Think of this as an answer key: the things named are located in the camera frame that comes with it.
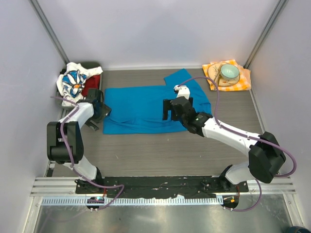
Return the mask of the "blue t shirt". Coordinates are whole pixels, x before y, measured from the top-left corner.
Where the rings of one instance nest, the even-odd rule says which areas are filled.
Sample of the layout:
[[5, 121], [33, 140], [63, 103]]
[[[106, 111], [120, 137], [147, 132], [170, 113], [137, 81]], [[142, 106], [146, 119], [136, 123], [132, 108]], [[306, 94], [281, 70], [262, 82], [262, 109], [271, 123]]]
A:
[[108, 88], [104, 102], [111, 108], [104, 119], [104, 134], [175, 133], [185, 131], [181, 123], [163, 120], [163, 100], [174, 99], [173, 88], [184, 81], [190, 89], [193, 107], [198, 112], [211, 113], [211, 103], [200, 85], [181, 69], [164, 78], [165, 85]]

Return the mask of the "cream floral plate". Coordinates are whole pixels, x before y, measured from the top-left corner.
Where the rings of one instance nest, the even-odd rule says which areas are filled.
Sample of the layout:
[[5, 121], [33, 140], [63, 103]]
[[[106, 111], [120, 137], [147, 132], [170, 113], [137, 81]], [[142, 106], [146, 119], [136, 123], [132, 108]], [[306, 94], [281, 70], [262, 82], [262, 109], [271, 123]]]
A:
[[[224, 65], [224, 64], [229, 64], [229, 63], [225, 63], [225, 62], [219, 62], [219, 63], [214, 63], [212, 64], [208, 69], [207, 69], [207, 74], [208, 76], [214, 80], [214, 76], [212, 74], [212, 68], [215, 67], [215, 66], [220, 66], [220, 65]], [[232, 80], [226, 80], [224, 79], [222, 76], [220, 77], [220, 82], [219, 82], [219, 86], [218, 87], [228, 87], [228, 86], [233, 86], [235, 84], [238, 83], [238, 81], [240, 80], [240, 75], [235, 78], [235, 79], [232, 79]]]

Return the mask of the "gold fork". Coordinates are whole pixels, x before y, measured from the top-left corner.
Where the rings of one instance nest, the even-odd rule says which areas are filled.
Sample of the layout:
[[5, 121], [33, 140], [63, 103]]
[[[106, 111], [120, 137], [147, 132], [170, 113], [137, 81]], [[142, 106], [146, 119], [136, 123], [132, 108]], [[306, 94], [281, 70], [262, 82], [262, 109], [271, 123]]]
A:
[[219, 86], [219, 82], [220, 82], [220, 77], [221, 77], [221, 67], [222, 65], [220, 66], [215, 66], [212, 68], [212, 74], [214, 76], [214, 82], [217, 84], [217, 86]]

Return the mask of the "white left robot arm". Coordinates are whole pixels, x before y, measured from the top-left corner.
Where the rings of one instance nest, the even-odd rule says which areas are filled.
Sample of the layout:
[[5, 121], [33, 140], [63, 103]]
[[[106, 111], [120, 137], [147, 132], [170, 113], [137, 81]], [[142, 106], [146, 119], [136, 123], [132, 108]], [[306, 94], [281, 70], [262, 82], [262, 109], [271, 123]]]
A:
[[89, 89], [87, 96], [77, 102], [60, 96], [54, 98], [71, 104], [71, 111], [62, 119], [48, 123], [47, 157], [75, 172], [79, 176], [78, 185], [86, 184], [92, 193], [100, 193], [105, 188], [104, 179], [84, 155], [81, 128], [87, 125], [98, 130], [98, 124], [110, 114], [111, 108], [104, 104], [104, 94], [96, 88]]

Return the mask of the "light blue ceramic bowl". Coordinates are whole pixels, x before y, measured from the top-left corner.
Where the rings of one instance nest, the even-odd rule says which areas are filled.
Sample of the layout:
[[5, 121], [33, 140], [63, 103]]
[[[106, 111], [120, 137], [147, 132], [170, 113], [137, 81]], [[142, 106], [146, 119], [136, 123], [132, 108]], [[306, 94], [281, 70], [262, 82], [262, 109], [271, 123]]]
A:
[[226, 80], [232, 80], [239, 76], [239, 69], [231, 64], [224, 64], [220, 68], [221, 76]]

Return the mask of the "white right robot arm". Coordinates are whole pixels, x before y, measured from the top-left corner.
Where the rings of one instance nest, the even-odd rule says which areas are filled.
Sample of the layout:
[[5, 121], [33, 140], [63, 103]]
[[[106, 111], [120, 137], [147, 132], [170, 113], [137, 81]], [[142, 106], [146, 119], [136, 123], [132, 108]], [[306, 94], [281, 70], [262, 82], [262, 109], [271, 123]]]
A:
[[270, 183], [286, 161], [273, 134], [244, 132], [217, 121], [214, 116], [197, 112], [192, 98], [178, 97], [163, 100], [163, 120], [179, 121], [190, 133], [220, 141], [240, 151], [248, 160], [238, 165], [229, 165], [218, 178], [216, 187], [232, 191], [239, 183], [258, 180]]

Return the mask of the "orange checkered cloth napkin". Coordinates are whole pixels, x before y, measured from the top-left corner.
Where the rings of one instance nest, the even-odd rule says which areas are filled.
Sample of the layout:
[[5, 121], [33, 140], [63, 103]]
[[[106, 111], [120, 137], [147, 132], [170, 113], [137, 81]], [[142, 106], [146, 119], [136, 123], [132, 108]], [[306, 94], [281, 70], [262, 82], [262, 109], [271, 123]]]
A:
[[[218, 87], [218, 90], [220, 91], [244, 91], [244, 90], [250, 90], [251, 89], [251, 79], [250, 79], [250, 70], [244, 69], [243, 66], [240, 66], [234, 59], [233, 60], [226, 60], [226, 61], [220, 61], [220, 62], [225, 62], [229, 63], [232, 65], [237, 66], [237, 68], [240, 71], [240, 80], [238, 81], [237, 84], [233, 86], [228, 86], [228, 87]], [[207, 74], [207, 69], [214, 63], [219, 63], [219, 62], [212, 62], [209, 64], [204, 64], [202, 65], [203, 72], [206, 77], [209, 77]]]

